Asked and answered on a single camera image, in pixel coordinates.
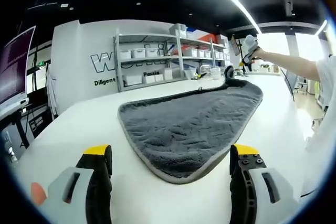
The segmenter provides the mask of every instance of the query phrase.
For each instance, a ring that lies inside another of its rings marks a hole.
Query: person
[[[307,142],[304,153],[305,181],[301,195],[306,195],[319,188],[331,162],[334,159],[336,143],[336,57],[329,57],[317,62],[300,57],[293,57],[272,52],[265,52],[260,47],[251,55],[252,59],[272,62],[287,71],[310,80],[319,81],[325,99],[330,101],[325,117]]]

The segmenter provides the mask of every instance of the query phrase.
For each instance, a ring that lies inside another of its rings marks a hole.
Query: black stand
[[[23,130],[22,124],[21,124],[21,110],[18,110],[14,112],[13,114],[5,117],[3,120],[0,121],[0,132],[7,127],[10,124],[15,124],[17,127],[17,131],[19,132],[19,135],[21,137],[21,141],[25,148],[29,147],[29,142],[26,136],[25,131]]]

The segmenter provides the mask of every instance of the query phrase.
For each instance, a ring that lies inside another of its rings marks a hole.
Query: human arm
[[[305,77],[310,80],[320,81],[316,63],[301,57],[293,57],[288,55],[275,54],[273,52],[265,52],[258,48],[253,57],[258,57],[264,61],[270,61],[298,76]]]

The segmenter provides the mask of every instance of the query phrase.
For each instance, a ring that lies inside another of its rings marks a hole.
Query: gray microfiber towel
[[[174,184],[210,172],[235,143],[263,99],[244,80],[169,97],[129,102],[118,116],[130,145],[147,167]]]

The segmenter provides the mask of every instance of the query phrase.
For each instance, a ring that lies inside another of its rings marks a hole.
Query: floor
[[[311,127],[313,119],[322,118],[324,116],[324,112],[321,107],[318,106],[315,96],[312,94],[298,92],[294,94],[294,99],[295,106],[298,110],[303,136],[304,139],[307,139],[308,137],[312,137],[314,134]]]

